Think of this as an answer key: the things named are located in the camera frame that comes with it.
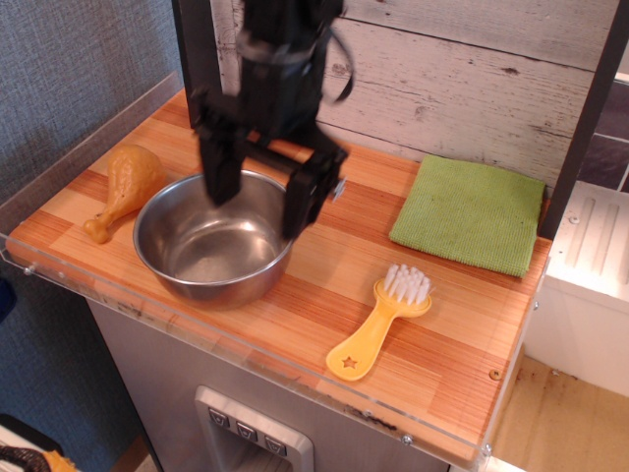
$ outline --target screw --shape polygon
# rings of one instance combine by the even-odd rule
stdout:
[[[341,197],[341,195],[343,195],[343,192],[345,192],[346,181],[347,181],[347,178],[339,180],[338,184],[336,184],[336,187],[334,187],[334,190],[332,191],[333,202],[336,202]]]

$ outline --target white wooden wall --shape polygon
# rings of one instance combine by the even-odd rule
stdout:
[[[625,54],[622,56],[622,61],[620,62],[620,66],[618,67],[618,73],[623,74],[624,76],[628,76],[629,78],[629,44],[625,49]]]
[[[211,0],[223,85],[238,88],[237,0]],[[346,0],[334,27],[356,84],[318,119],[332,136],[421,160],[426,152],[544,180],[552,191],[618,0]],[[330,48],[330,95],[349,77]]]

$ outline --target wooden countertop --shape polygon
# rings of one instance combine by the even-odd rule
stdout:
[[[169,181],[200,172],[182,92],[123,142],[154,151]],[[115,224],[104,245],[84,234],[83,223],[107,198],[107,154],[16,228],[7,249],[43,276],[386,433],[411,434],[419,447],[465,467],[486,440],[550,241],[538,239],[524,279],[396,245],[388,232],[419,164],[348,149],[344,195],[296,242],[276,287],[236,311],[200,310],[167,292],[136,255],[136,214]],[[286,180],[254,161],[246,167]],[[397,320],[371,372],[344,383],[326,370],[325,356],[371,312],[372,285],[392,263],[431,278],[433,306],[418,319]],[[502,380],[489,376],[494,370]]]

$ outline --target yellow brush handle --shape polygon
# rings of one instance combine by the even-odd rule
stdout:
[[[398,317],[413,318],[423,315],[431,305],[430,297],[421,304],[408,305],[389,297],[379,280],[374,288],[375,307],[354,334],[345,339],[325,358],[332,373],[344,381],[357,381],[372,368],[384,338]]]

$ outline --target white bristles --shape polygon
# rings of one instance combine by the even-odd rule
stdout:
[[[384,290],[398,302],[422,303],[429,295],[430,279],[416,267],[392,265],[384,278]]]
[[[395,274],[397,273],[398,265],[394,264],[389,268],[389,272],[386,274],[384,278],[384,290],[388,290],[393,283],[393,279],[395,278]]]

